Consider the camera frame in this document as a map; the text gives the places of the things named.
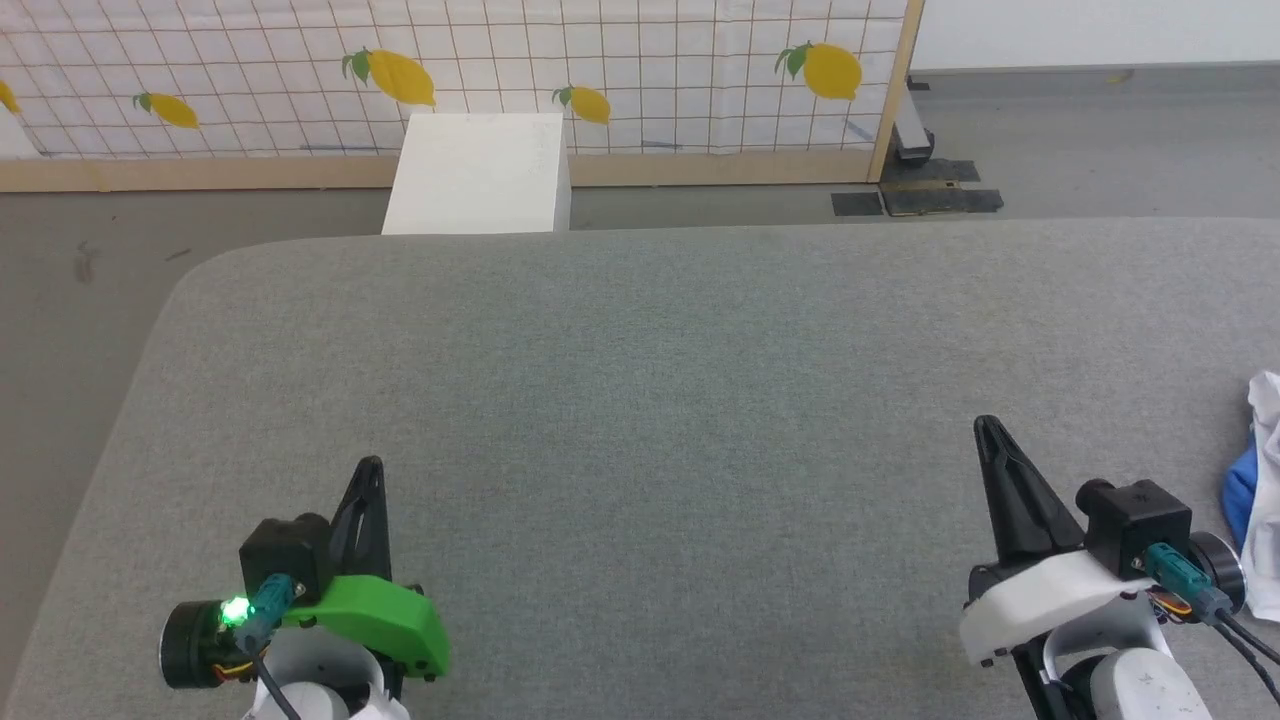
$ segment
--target teal cable connector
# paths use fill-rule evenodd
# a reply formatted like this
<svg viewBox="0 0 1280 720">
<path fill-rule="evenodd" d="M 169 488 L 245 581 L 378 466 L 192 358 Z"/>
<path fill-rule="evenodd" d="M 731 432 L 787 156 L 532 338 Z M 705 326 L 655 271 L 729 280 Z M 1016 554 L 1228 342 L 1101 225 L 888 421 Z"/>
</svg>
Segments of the teal cable connector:
<svg viewBox="0 0 1280 720">
<path fill-rule="evenodd" d="M 1143 570 L 1165 589 L 1187 601 L 1192 614 L 1206 625 L 1217 624 L 1220 610 L 1231 614 L 1231 598 L 1169 543 L 1157 542 L 1147 548 Z"/>
</svg>

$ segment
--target white foam block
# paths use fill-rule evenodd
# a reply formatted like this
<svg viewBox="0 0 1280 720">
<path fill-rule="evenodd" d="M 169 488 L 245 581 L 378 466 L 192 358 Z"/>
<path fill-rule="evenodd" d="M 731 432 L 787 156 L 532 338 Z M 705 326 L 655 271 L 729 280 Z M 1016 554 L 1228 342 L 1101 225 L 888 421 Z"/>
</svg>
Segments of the white foam block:
<svg viewBox="0 0 1280 720">
<path fill-rule="evenodd" d="M 410 117 L 383 234 L 568 229 L 558 113 Z"/>
</svg>

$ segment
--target lemon print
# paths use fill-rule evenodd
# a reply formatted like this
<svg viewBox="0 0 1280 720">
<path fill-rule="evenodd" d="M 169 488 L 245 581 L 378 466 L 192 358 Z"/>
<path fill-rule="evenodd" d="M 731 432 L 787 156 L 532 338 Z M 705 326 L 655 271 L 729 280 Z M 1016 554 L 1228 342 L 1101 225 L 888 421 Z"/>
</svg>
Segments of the lemon print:
<svg viewBox="0 0 1280 720">
<path fill-rule="evenodd" d="M 406 105 L 435 105 L 435 83 L 431 76 L 415 60 L 392 53 L 390 50 L 370 50 L 352 53 L 342 59 L 342 77 L 347 77 L 347 65 L 365 85 L 369 76 L 383 92 Z"/>
<path fill-rule="evenodd" d="M 863 67 L 858 58 L 844 47 L 819 42 L 805 42 L 787 47 L 778 54 L 773 72 L 787 61 L 787 72 L 795 78 L 804 68 L 804 83 L 818 97 L 829 100 L 852 100 L 858 86 L 863 83 Z"/>
<path fill-rule="evenodd" d="M 602 126 L 609 123 L 609 113 L 612 111 L 609 101 L 598 90 L 573 87 L 571 85 L 553 92 L 552 100 L 559 100 L 561 105 L 572 105 L 577 117 L 589 123 L 599 123 Z"/>
<path fill-rule="evenodd" d="M 13 91 L 9 90 L 9 86 L 3 79 L 0 79 L 0 105 L 8 108 L 14 115 L 22 113 L 22 108 L 18 106 L 18 99 L 13 96 Z"/>
<path fill-rule="evenodd" d="M 196 111 L 187 106 L 186 102 L 178 100 L 173 95 L 161 95 L 159 92 L 142 92 L 133 96 L 133 106 L 142 108 L 147 113 L 155 110 L 155 114 L 160 117 L 161 120 L 169 123 L 170 126 L 179 128 L 198 128 L 200 120 L 196 119 Z"/>
</svg>

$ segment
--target gray carpet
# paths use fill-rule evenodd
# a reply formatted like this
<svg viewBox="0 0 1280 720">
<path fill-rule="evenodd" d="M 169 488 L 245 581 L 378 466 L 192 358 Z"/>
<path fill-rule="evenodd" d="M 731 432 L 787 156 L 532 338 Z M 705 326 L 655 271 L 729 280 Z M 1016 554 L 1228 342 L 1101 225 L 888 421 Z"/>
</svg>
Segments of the gray carpet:
<svg viewBox="0 0 1280 720">
<path fill-rule="evenodd" d="M 1224 532 L 1277 277 L 1247 220 L 224 255 L 161 314 L 6 717 L 238 716 L 244 688 L 161 685 L 168 610 L 236 592 L 257 520 L 328 514 L 369 452 L 454 643 L 416 717 L 1027 717 L 955 635 L 993 555 L 973 416 L 1064 496 L 1151 477 Z M 1216 717 L 1274 711 L 1220 638 L 1170 639 Z"/>
</svg>

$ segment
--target white wall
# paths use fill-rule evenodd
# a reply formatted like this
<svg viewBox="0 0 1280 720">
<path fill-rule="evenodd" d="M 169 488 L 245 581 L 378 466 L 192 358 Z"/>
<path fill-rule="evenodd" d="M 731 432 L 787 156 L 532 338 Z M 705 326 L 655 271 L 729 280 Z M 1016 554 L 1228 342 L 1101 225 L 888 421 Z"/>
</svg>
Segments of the white wall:
<svg viewBox="0 0 1280 720">
<path fill-rule="evenodd" d="M 1280 63 L 1280 0 L 925 0 L 911 70 Z"/>
</svg>

